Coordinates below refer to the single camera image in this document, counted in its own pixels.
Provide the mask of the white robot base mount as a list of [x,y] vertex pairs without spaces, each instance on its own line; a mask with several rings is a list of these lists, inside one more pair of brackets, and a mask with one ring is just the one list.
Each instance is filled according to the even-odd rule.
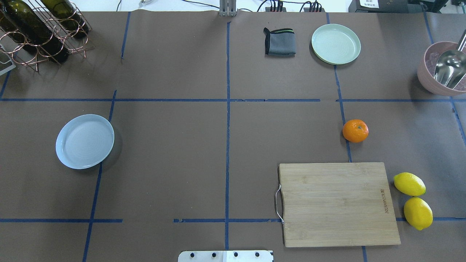
[[183,251],[178,262],[273,262],[273,251],[269,250],[210,250]]

